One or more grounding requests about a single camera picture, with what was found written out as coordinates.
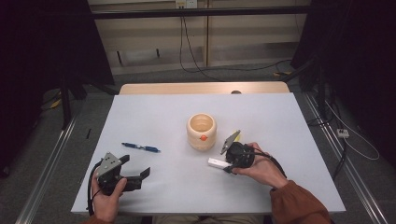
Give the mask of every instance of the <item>person's right hand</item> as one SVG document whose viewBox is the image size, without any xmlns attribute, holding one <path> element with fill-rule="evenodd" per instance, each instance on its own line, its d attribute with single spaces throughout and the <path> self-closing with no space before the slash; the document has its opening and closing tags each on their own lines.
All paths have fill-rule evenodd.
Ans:
<svg viewBox="0 0 396 224">
<path fill-rule="evenodd" d="M 262 152 L 262 149 L 257 143 L 249 143 L 247 145 L 254 147 L 257 152 Z M 289 183 L 289 180 L 282 175 L 270 159 L 259 155 L 255 156 L 254 162 L 249 168 L 233 168 L 233 173 L 250 176 L 256 181 L 264 185 L 269 185 L 274 189 L 280 189 Z"/>
</svg>

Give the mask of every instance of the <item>table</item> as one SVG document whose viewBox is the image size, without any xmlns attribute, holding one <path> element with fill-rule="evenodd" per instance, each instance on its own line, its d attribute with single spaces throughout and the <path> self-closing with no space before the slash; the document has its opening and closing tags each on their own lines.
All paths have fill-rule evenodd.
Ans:
<svg viewBox="0 0 396 224">
<path fill-rule="evenodd" d="M 310 190 L 330 212 L 345 211 L 294 95 L 281 83 L 270 84 L 196 83 L 196 89 L 193 83 L 124 86 L 114 99 L 72 212 L 87 213 L 89 172 L 110 151 L 117 157 L 131 155 L 122 166 L 122 175 L 138 175 L 151 167 L 142 189 L 121 197 L 120 214 L 271 213 L 269 187 L 207 165 L 209 157 L 223 160 L 219 154 L 222 143 L 237 129 L 242 131 L 242 143 L 256 141 L 271 152 L 288 178 Z M 153 93 L 146 94 L 148 89 Z M 219 94 L 235 90 L 242 94 Z M 187 142 L 186 122 L 200 112 L 212 115 L 218 123 L 218 140 L 207 152 L 197 151 Z M 134 150 L 121 142 L 158 147 L 162 152 Z"/>
</svg>

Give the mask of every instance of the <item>pen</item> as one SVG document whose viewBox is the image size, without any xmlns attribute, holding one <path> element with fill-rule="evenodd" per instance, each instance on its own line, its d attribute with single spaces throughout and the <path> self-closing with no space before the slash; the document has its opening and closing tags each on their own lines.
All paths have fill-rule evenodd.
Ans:
<svg viewBox="0 0 396 224">
<path fill-rule="evenodd" d="M 133 144 L 133 143 L 122 143 L 124 146 L 126 147 L 132 147 L 132 148 L 136 148 L 136 149 L 142 149 L 142 150 L 146 150 L 146 151 L 150 151 L 150 152 L 161 152 L 158 148 L 156 147 L 143 147 L 137 144 Z"/>
</svg>

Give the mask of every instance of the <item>sleeve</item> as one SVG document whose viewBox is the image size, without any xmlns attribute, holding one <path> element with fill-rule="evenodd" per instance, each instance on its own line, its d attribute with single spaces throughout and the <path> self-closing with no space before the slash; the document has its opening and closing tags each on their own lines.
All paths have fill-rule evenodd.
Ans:
<svg viewBox="0 0 396 224">
<path fill-rule="evenodd" d="M 111 223 L 102 221 L 98 219 L 96 216 L 90 216 L 90 219 L 82 222 L 81 224 L 111 224 Z"/>
<path fill-rule="evenodd" d="M 271 190 L 270 195 L 277 224 L 331 223 L 326 207 L 311 192 L 292 180 L 281 189 Z"/>
</svg>

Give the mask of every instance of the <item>orange sticker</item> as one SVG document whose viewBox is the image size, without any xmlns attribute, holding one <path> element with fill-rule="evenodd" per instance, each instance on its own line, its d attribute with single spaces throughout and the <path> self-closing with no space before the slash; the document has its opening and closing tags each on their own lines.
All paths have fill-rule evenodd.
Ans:
<svg viewBox="0 0 396 224">
<path fill-rule="evenodd" d="M 202 141 L 205 141 L 207 139 L 207 137 L 205 135 L 202 135 L 199 139 L 201 139 Z"/>
</svg>

